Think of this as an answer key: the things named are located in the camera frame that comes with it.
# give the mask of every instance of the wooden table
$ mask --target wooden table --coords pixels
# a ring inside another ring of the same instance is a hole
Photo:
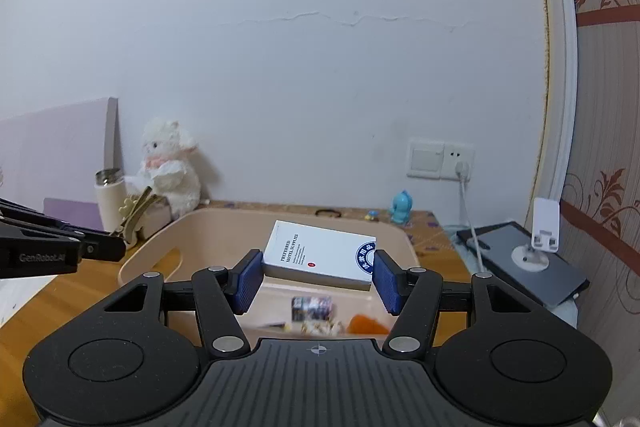
[[[278,212],[312,214],[318,207],[299,205],[266,205],[214,201],[211,206],[260,208]],[[366,209],[337,208],[343,217],[362,219]],[[381,211],[381,221],[388,221]],[[430,212],[412,213],[406,232],[425,268],[441,273],[446,280],[468,282],[465,265],[449,244],[435,217]],[[82,261],[78,272],[60,275],[40,291],[17,314],[0,328],[0,425],[33,427],[38,424],[31,400],[22,384],[22,364],[28,352],[44,337],[81,314],[97,301],[118,288],[117,274],[122,263]],[[165,257],[155,269],[168,274],[174,260]],[[439,345],[465,328],[466,314],[441,314],[435,344]]]

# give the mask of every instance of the white door frame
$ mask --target white door frame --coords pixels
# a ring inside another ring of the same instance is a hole
[[[578,87],[574,0],[546,0],[546,16],[549,39],[546,116],[527,226],[531,222],[533,198],[560,200],[574,134]]]

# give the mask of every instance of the white wall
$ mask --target white wall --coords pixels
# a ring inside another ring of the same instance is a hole
[[[127,171],[153,116],[201,143],[215,198],[415,208],[410,137],[474,144],[478,224],[524,220],[544,111],[542,0],[0,0],[0,116],[119,99]]]

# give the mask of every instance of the patterned wallpaper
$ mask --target patterned wallpaper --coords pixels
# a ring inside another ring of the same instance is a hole
[[[578,329],[614,368],[610,424],[640,417],[640,0],[575,0],[578,93],[561,200],[563,256],[591,288]]]

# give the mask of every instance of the white thermos bottle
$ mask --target white thermos bottle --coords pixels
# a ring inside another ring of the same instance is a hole
[[[118,209],[127,197],[127,187],[120,169],[105,169],[95,173],[95,196],[105,232],[113,232],[122,223]]]

